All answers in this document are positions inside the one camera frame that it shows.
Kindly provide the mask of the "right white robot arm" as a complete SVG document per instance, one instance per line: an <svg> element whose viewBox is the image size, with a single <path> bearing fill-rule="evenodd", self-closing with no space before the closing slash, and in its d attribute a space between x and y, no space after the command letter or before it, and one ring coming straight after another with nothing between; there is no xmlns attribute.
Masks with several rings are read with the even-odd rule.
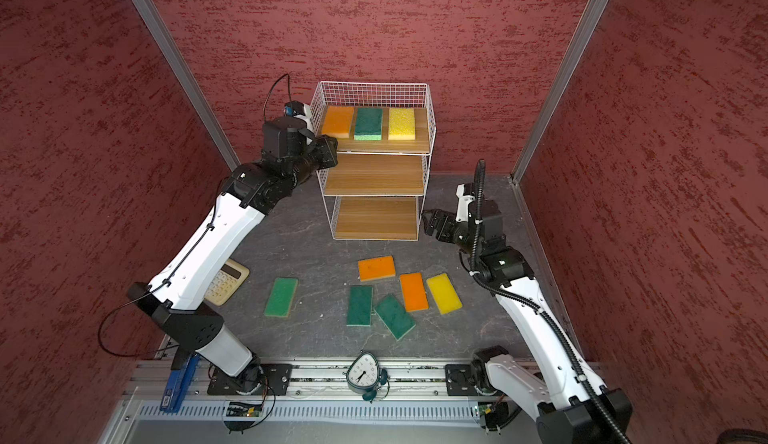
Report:
<svg viewBox="0 0 768 444"><path fill-rule="evenodd" d="M538 365L532 374L505 351L489 348L474 359L484 392L499 391L536 423L544 443L626 443L632 405L609 389L552 316L535 275L522 254L506 243L494 202L458 188L456 212L429 210L424 230L455 244L469 276L490 292L511 317Z"/></svg>

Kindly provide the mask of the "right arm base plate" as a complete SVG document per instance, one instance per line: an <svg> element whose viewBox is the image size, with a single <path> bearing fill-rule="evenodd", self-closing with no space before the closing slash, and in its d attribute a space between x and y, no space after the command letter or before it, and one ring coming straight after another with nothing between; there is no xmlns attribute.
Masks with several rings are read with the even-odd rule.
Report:
<svg viewBox="0 0 768 444"><path fill-rule="evenodd" d="M493 396L494 391L485 392L477 387L469 364L447 364L444 367L447 395L450 397Z"/></svg>

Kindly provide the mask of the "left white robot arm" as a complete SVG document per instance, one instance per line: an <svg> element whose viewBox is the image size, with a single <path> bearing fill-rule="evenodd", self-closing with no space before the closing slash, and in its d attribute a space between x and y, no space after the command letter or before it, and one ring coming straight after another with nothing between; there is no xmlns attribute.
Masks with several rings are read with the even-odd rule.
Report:
<svg viewBox="0 0 768 444"><path fill-rule="evenodd" d="M204 222L168 266L128 292L181 349L202 356L245 395L261 385L260 360L205 304L205 295L232 253L281 200L338 163L337 139L313 134L304 118L269 121L263 137L261 159L240 165L223 181Z"/></svg>

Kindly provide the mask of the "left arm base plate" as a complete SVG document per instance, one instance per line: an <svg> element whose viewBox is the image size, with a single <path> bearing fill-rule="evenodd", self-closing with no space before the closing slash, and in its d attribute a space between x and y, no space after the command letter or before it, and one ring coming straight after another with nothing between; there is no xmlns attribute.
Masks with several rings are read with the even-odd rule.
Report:
<svg viewBox="0 0 768 444"><path fill-rule="evenodd" d="M243 396L250 398L264 393L285 396L290 385L291 364L266 363L258 372L249 372L248 380L236 379L214 367L207 394L210 396Z"/></svg>

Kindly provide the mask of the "yellow sponge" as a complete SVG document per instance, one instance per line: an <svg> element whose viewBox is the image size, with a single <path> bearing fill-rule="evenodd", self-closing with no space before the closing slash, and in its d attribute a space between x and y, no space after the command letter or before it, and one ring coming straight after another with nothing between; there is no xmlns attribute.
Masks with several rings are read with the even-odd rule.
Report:
<svg viewBox="0 0 768 444"><path fill-rule="evenodd" d="M388 140L414 141L415 139L415 110L409 108L390 108L388 110Z"/></svg>
<svg viewBox="0 0 768 444"><path fill-rule="evenodd" d="M427 286L441 315L457 311L463 307L449 276L445 273L428 278Z"/></svg>

